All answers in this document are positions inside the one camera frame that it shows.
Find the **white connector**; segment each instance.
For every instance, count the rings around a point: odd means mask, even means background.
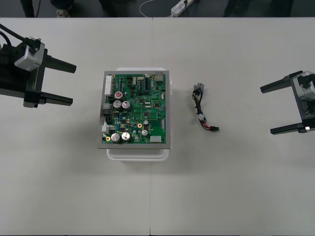
[[[102,126],[102,133],[109,134],[109,127],[106,122],[104,122],[104,125]]]
[[[187,0],[187,7],[189,7],[193,3],[193,1],[195,0]],[[184,0],[180,0],[180,2],[171,9],[171,16],[178,17],[184,10],[185,10]]]
[[[104,95],[110,95],[111,86],[112,86],[112,76],[107,75],[106,81],[105,81]]]
[[[205,119],[205,116],[203,114],[199,114],[198,117],[199,117],[199,120],[201,120],[201,121],[203,121]]]

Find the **black cable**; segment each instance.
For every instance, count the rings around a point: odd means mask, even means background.
[[[187,10],[187,3],[188,3],[188,1],[185,0],[184,3],[185,3],[185,12],[186,12],[187,16],[189,17],[189,13],[188,13],[188,10]]]
[[[204,128],[205,130],[218,131],[219,127],[207,125],[207,119],[205,118],[205,116],[203,115],[202,110],[201,110],[202,95],[203,95],[203,92],[200,88],[197,88],[192,92],[192,99],[195,101],[195,104],[196,104],[195,108],[197,109],[197,115],[199,118],[199,122],[200,122],[202,128]]]
[[[37,13],[35,16],[36,18],[38,17],[38,14],[39,14],[40,4],[41,4],[41,0],[39,0],[39,3],[38,3]]]
[[[8,29],[4,25],[0,24],[0,29],[7,32],[8,34],[12,35],[13,37],[20,39],[21,41],[25,41],[26,38],[23,38],[22,36],[18,35],[17,33],[13,32],[12,30]]]
[[[2,31],[0,31],[0,35],[5,39],[7,45],[12,46],[10,39],[8,38],[8,36],[6,36],[5,33],[3,33]]]

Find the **power strip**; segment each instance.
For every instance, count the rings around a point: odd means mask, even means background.
[[[190,4],[193,3],[195,0],[187,0],[187,7],[190,6]],[[178,17],[183,11],[185,10],[185,3],[184,0],[180,0],[178,4],[176,4],[172,9],[171,9],[171,16],[172,17]]]

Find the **person's shoe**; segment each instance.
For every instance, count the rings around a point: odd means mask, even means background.
[[[60,10],[60,9],[58,9],[57,12],[56,12],[56,17],[57,18],[70,17],[70,14],[69,14],[68,10]]]

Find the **white cable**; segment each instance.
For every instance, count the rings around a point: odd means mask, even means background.
[[[142,6],[143,6],[144,4],[147,4],[147,3],[152,2],[152,1],[154,1],[154,0],[145,1],[144,3],[142,3],[142,4],[139,6],[139,11],[140,11],[141,15],[143,15],[144,17],[149,18],[148,16],[146,16],[145,14],[142,13],[141,8],[142,8]]]
[[[143,5],[145,5],[145,4],[149,3],[149,2],[152,2],[152,1],[155,1],[155,0],[148,0],[148,1],[145,1],[144,3],[142,3],[142,4],[139,6],[139,11],[140,11],[141,15],[143,15],[144,17],[149,18],[148,16],[146,16],[145,14],[143,14],[143,12],[141,11],[141,8],[142,8]]]

